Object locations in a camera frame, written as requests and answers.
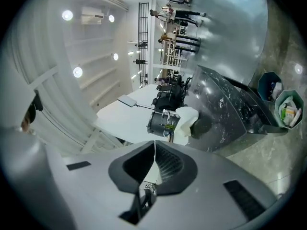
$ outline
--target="marble floor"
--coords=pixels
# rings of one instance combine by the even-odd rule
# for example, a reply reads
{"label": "marble floor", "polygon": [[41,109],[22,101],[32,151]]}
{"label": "marble floor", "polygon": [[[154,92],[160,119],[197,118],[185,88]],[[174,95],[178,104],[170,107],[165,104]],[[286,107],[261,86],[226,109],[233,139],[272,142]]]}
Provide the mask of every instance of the marble floor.
{"label": "marble floor", "polygon": [[[199,1],[196,0],[196,4],[192,3],[191,10],[205,12],[206,7]],[[282,79],[284,89],[295,89],[300,94],[306,109],[307,49],[292,19],[278,7],[274,0],[266,0],[266,2],[268,14],[265,21],[267,32],[264,45],[261,47],[261,40],[256,40],[258,42],[257,45],[255,44],[254,52],[256,60],[250,61],[252,63],[248,67],[245,66],[247,69],[242,70],[241,67],[236,67],[234,64],[239,60],[237,61],[234,57],[230,58],[231,64],[227,71],[225,68],[214,68],[212,64],[216,62],[216,59],[214,61],[210,59],[208,51],[213,49],[208,47],[214,45],[213,42],[219,37],[215,39],[208,30],[214,27],[214,21],[204,19],[200,28],[189,26],[189,35],[201,37],[202,46],[197,55],[190,55],[187,67],[182,70],[187,77],[193,73],[193,66],[197,64],[212,67],[222,75],[249,84],[251,88],[257,88],[258,80],[263,73],[274,71]],[[256,26],[263,27],[263,24],[259,22]],[[231,35],[231,29],[236,30],[236,28],[225,28],[228,35]],[[224,46],[215,45],[214,50],[219,51],[221,47]],[[307,121],[303,119],[299,125],[287,133],[268,134],[255,144],[227,158],[266,183],[277,196],[281,196],[289,187],[295,185],[303,165],[306,164],[306,144]]]}

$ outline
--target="person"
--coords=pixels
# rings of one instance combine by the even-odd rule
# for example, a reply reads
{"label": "person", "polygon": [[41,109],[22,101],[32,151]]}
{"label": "person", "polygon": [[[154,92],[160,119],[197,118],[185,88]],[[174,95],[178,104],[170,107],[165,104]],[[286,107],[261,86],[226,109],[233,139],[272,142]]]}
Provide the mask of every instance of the person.
{"label": "person", "polygon": [[[190,39],[190,40],[194,40],[198,42],[197,38],[194,37],[188,37],[188,36],[180,36],[177,35],[176,38],[185,38],[185,39]],[[170,41],[170,40],[174,40],[175,39],[175,34],[173,33],[164,33],[160,39],[158,39],[159,43],[162,43],[163,41]],[[187,41],[182,41],[182,40],[177,40],[176,39],[176,43],[181,43],[181,44],[187,44],[187,45],[193,45],[193,46],[199,46],[199,44],[196,43],[191,43],[191,42],[187,42]]]}
{"label": "person", "polygon": [[24,133],[32,133],[33,134],[33,130],[30,130],[30,124],[35,120],[36,117],[36,110],[38,111],[42,111],[44,109],[42,102],[40,100],[40,96],[38,93],[38,90],[34,90],[35,92],[35,97],[31,103],[31,105],[29,106],[24,119],[20,125],[21,131],[23,131]]}
{"label": "person", "polygon": [[169,83],[169,79],[170,78],[155,78],[154,82],[155,83],[160,82],[161,84],[165,84],[165,83]]}
{"label": "person", "polygon": [[147,41],[142,41],[139,45],[135,45],[138,48],[146,48],[147,47]]}
{"label": "person", "polygon": [[147,65],[147,60],[144,59],[136,59],[133,61],[135,64],[139,65],[139,64],[145,64]]}
{"label": "person", "polygon": [[169,8],[168,10],[160,10],[159,12],[156,10],[150,10],[150,15],[155,16],[161,21],[168,23],[178,23],[178,21],[184,21],[199,27],[202,21],[201,22],[194,21],[191,18],[189,18],[189,15],[200,15],[201,17],[205,17],[206,13],[204,12],[198,13],[198,12],[184,11],[184,10],[173,10],[172,8]]}
{"label": "person", "polygon": [[30,127],[30,123],[32,123],[36,116],[36,110],[33,103],[31,103],[28,111],[26,112],[24,119],[21,123],[21,129],[24,133],[27,133]]}

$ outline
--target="black vent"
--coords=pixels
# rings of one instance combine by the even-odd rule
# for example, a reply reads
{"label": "black vent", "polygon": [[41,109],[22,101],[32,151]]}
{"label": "black vent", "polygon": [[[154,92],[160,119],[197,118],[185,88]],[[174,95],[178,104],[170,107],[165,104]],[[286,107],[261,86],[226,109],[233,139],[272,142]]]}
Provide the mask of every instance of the black vent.
{"label": "black vent", "polygon": [[253,220],[265,211],[265,208],[238,181],[224,183],[224,187],[238,204],[248,220]]}
{"label": "black vent", "polygon": [[142,183],[154,162],[154,149],[143,149],[123,164],[124,171],[136,180]]}
{"label": "black vent", "polygon": [[183,168],[183,161],[163,147],[156,147],[155,160],[160,169],[162,182],[166,182]]}
{"label": "black vent", "polygon": [[83,161],[80,163],[72,163],[69,165],[66,165],[69,171],[77,170],[86,166],[91,165],[88,161]]}

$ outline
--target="black panel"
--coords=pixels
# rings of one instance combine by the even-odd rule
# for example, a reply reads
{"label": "black panel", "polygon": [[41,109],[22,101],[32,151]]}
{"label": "black panel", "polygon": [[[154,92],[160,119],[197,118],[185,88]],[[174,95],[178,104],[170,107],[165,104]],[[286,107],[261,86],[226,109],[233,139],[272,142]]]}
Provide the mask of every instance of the black panel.
{"label": "black panel", "polygon": [[122,192],[136,194],[154,162],[154,142],[115,159],[109,166],[109,176]]}
{"label": "black panel", "polygon": [[265,211],[265,208],[240,184],[240,182],[230,181],[224,183],[224,187],[249,221]]}
{"label": "black panel", "polygon": [[161,141],[157,140],[155,144],[155,161],[162,177],[162,184],[157,186],[157,196],[183,192],[197,176],[196,162]]}
{"label": "black panel", "polygon": [[140,195],[139,192],[137,192],[130,210],[123,212],[119,215],[119,217],[127,222],[130,222],[131,224],[136,225],[142,218],[141,210]]}
{"label": "black panel", "polygon": [[80,168],[83,168],[83,167],[86,167],[86,166],[89,166],[91,165],[91,163],[89,163],[88,161],[83,161],[83,162],[80,162],[80,163],[72,163],[72,164],[69,164],[69,165],[66,165],[68,170],[70,171],[73,171],[73,170],[77,170],[77,169],[80,169]]}

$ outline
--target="black machine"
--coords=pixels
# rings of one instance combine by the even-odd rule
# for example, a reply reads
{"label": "black machine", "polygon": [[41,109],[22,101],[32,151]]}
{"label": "black machine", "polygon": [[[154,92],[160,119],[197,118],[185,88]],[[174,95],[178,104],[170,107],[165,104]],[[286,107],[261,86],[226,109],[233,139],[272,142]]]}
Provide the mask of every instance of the black machine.
{"label": "black machine", "polygon": [[176,84],[167,86],[158,86],[157,90],[160,92],[157,94],[157,98],[153,99],[152,105],[155,106],[156,111],[171,110],[175,111],[177,108],[183,105],[186,91],[191,78],[183,84],[182,77],[178,75]]}
{"label": "black machine", "polygon": [[180,117],[177,114],[167,110],[164,110],[162,114],[153,112],[147,125],[147,132],[167,137],[174,132],[179,119]]}

